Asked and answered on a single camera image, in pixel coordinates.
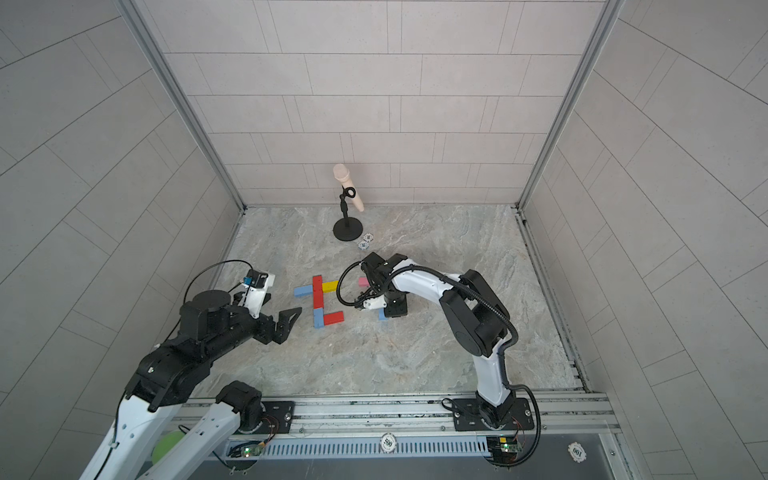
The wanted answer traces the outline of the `yellow block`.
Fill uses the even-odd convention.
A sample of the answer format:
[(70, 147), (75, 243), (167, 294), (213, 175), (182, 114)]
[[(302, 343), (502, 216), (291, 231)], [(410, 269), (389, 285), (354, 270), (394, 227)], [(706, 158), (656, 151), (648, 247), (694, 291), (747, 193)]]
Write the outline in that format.
[(323, 282), (321, 285), (323, 293), (335, 292), (337, 290), (337, 287), (338, 287), (337, 281)]

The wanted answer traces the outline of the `red stem block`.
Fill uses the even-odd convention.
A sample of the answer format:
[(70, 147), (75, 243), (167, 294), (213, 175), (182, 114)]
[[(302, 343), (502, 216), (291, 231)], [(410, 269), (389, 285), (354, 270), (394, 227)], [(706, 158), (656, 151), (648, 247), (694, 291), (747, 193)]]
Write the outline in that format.
[(314, 292), (314, 293), (320, 293), (320, 294), (322, 294), (322, 293), (323, 293), (323, 290), (322, 290), (322, 284), (323, 284), (322, 276), (321, 276), (321, 275), (316, 275), (316, 276), (314, 276), (314, 277), (312, 278), (312, 288), (313, 288), (313, 292)]

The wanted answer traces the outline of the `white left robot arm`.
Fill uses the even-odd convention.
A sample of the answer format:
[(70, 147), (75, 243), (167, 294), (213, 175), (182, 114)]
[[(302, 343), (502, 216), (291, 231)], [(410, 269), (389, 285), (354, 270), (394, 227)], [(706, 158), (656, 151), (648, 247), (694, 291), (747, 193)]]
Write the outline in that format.
[(241, 459), (255, 456), (278, 434), (289, 432), (294, 405), (263, 402), (256, 388), (233, 381), (215, 397), (196, 425), (148, 471), (141, 469), (167, 425), (206, 379), (216, 360), (247, 340), (284, 343), (300, 308), (272, 317), (261, 313), (266, 289), (243, 294), (207, 290), (180, 308), (179, 333), (146, 355), (116, 408), (115, 419), (82, 473), (84, 479), (187, 479), (237, 432), (263, 433), (262, 441), (236, 446)]

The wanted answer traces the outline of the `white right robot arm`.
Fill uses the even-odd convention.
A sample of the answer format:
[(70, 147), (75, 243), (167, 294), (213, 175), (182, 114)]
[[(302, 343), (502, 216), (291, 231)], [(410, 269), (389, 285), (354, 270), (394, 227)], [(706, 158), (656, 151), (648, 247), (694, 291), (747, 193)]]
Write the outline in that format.
[(386, 260), (377, 272), (387, 298), (413, 294), (438, 304), (458, 341), (472, 357), (477, 376), (478, 415), (490, 428), (505, 426), (515, 394), (509, 384), (504, 351), (518, 340), (503, 303), (475, 270), (448, 275), (408, 258)]

